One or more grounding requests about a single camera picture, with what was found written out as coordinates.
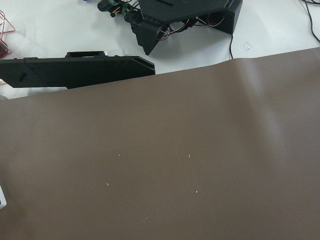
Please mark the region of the brown table mat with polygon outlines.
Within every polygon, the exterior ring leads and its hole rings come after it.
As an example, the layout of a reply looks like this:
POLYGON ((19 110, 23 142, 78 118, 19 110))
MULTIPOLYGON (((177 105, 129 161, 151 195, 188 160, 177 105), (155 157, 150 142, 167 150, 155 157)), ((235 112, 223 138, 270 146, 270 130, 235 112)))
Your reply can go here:
POLYGON ((320 50, 0 105, 3 240, 317 240, 320 50))

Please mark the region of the black long plastic case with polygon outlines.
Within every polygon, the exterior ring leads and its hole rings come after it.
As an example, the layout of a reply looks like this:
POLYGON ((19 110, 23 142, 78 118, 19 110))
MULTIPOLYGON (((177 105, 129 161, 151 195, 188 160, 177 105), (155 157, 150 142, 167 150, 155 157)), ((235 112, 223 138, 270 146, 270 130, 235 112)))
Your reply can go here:
POLYGON ((25 57, 0 61, 0 78, 13 88, 74 89, 155 73, 155 65, 140 56, 108 56, 103 51, 68 52, 62 58, 25 57))

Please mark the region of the black angular plastic stand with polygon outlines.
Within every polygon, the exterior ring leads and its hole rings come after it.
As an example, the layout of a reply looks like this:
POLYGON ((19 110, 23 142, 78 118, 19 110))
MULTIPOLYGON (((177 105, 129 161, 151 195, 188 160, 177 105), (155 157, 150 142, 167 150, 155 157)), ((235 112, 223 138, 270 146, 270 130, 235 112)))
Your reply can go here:
POLYGON ((139 9, 124 14, 137 43, 148 56, 161 39, 193 26, 232 35, 242 0, 139 0, 139 9))

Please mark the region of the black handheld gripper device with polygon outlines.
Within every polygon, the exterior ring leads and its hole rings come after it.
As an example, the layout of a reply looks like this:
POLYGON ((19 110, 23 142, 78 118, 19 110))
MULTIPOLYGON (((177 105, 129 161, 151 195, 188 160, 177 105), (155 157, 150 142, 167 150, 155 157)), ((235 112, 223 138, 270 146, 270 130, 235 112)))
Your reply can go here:
POLYGON ((140 11, 138 0, 101 0, 97 4, 97 9, 101 12, 108 12, 112 18, 116 15, 125 16, 127 13, 140 11))

